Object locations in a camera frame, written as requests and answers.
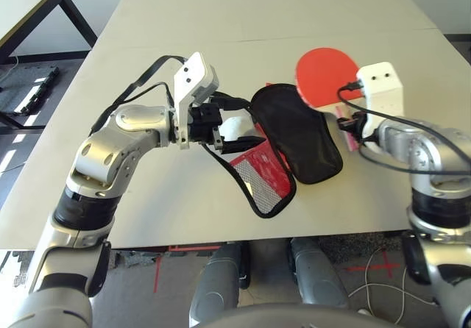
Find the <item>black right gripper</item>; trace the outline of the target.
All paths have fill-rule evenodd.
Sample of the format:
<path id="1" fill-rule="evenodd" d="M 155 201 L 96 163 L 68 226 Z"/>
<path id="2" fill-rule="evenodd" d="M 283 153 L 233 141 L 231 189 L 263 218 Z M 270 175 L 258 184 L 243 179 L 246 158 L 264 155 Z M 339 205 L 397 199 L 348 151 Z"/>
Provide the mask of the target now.
<path id="1" fill-rule="evenodd" d="M 367 122 L 368 115 L 363 111 L 356 111 L 352 114 L 351 119 L 338 118 L 337 125 L 340 130 L 348 130 L 354 138 L 361 138 L 363 129 Z"/>

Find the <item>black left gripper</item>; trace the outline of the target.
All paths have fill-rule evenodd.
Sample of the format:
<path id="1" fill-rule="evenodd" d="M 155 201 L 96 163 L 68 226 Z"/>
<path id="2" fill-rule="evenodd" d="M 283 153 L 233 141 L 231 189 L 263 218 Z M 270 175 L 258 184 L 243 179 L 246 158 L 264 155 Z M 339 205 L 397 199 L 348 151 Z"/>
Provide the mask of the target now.
<path id="1" fill-rule="evenodd" d="M 222 92 L 211 95 L 211 103 L 204 103 L 189 110 L 189 140 L 208 144 L 220 150 L 221 154 L 236 154 L 248 151 L 266 141 L 263 137 L 244 136 L 236 140 L 223 141 L 219 133 L 222 125 L 222 111 L 245 110 L 250 113 L 250 102 Z"/>

